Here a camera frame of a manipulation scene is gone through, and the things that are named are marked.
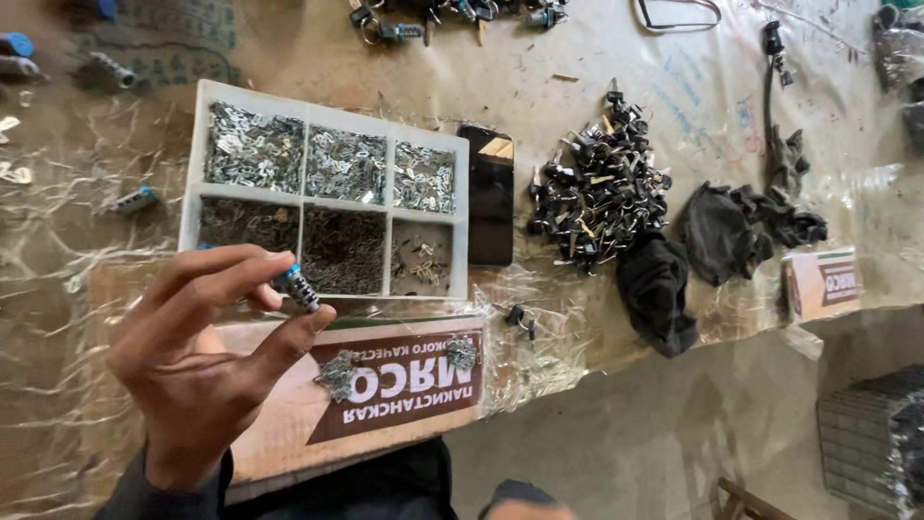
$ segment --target table surface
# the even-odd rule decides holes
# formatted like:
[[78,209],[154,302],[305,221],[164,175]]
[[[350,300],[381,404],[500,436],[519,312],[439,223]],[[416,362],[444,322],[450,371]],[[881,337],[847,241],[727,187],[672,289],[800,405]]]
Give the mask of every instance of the table surface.
[[[0,160],[34,172],[31,186],[0,185],[0,453],[17,461],[0,470],[0,513],[89,515],[137,449],[137,412],[103,369],[105,330],[176,250],[197,78],[428,130],[477,123],[515,139],[511,267],[471,269],[468,303],[337,305],[357,316],[485,316],[486,412],[513,410],[650,353],[628,324],[612,266],[597,277],[553,266],[556,249],[522,232],[533,166],[603,113],[617,77],[626,99],[651,117],[656,166],[672,169],[668,220],[706,180],[762,185],[760,29],[770,19],[784,24],[796,73],[784,92],[774,85],[773,116],[784,133],[805,131],[812,171],[803,202],[831,225],[820,248],[857,247],[864,307],[922,300],[924,180],[912,175],[920,166],[908,152],[900,100],[875,77],[876,0],[723,0],[718,27],[663,34],[644,30],[637,3],[572,2],[570,20],[548,32],[513,17],[489,23],[484,46],[474,26],[449,14],[429,47],[366,45],[347,22],[346,0],[123,0],[116,23],[51,4],[8,2],[6,19],[19,25],[0,27],[26,32],[50,77],[6,86],[0,98],[0,117],[22,120],[6,133]],[[131,65],[144,87],[119,95],[77,89],[69,72],[92,50]],[[17,104],[24,89],[34,92],[32,107]],[[141,183],[165,204],[129,218],[103,210]],[[780,256],[753,280],[718,289],[691,277],[688,309],[702,344],[784,325]],[[538,316],[532,345],[502,323],[514,303]]]

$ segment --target hand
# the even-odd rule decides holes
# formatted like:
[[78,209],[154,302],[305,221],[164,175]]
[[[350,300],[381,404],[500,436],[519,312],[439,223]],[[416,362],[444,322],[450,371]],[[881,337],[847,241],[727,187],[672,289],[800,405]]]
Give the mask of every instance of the hand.
[[251,355],[225,351],[212,326],[241,297],[278,310],[267,282],[295,264],[292,253],[252,244],[181,253],[113,333],[109,366],[144,413],[145,476],[156,488],[193,490],[256,420],[276,381],[336,316],[330,305],[291,318]]

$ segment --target blue plastic part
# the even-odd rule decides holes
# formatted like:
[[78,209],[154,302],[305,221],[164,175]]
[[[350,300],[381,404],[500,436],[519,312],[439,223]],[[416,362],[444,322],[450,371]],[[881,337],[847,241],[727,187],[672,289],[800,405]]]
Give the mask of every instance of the blue plastic part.
[[0,40],[3,40],[13,54],[23,57],[32,56],[32,40],[22,32],[4,32],[0,34]]
[[290,276],[294,275],[295,273],[298,273],[300,270],[301,270],[301,267],[298,265],[298,263],[296,263],[292,267],[290,267],[285,273],[276,275],[275,279],[276,281],[280,281],[280,282],[287,281]]
[[101,17],[108,20],[116,19],[116,0],[96,0],[96,6]]
[[154,194],[154,191],[151,188],[148,188],[147,186],[142,184],[139,190],[141,190],[141,193],[143,193],[145,197],[148,197],[149,199],[153,201],[157,201],[157,195]]

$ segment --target black cable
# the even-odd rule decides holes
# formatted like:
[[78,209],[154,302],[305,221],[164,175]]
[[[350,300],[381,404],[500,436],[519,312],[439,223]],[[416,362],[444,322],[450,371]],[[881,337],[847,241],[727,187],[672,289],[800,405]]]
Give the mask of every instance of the black cable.
[[701,22],[674,23],[674,24],[668,24],[668,25],[652,24],[651,16],[649,16],[648,14],[648,6],[645,5],[645,0],[638,0],[639,5],[641,6],[641,14],[643,17],[645,17],[645,27],[649,29],[654,29],[656,31],[663,30],[663,29],[674,29],[677,27],[715,27],[716,25],[719,25],[719,23],[722,21],[722,10],[715,4],[715,2],[712,2],[712,0],[663,0],[663,1],[683,2],[685,4],[697,4],[698,6],[708,7],[712,12],[715,13],[715,21],[712,23],[701,23]]

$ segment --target phone screen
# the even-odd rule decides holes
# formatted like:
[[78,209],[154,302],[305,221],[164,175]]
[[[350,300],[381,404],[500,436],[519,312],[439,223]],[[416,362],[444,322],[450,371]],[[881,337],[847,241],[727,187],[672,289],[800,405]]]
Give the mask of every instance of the phone screen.
[[514,259],[514,143],[468,125],[468,264],[507,267]]

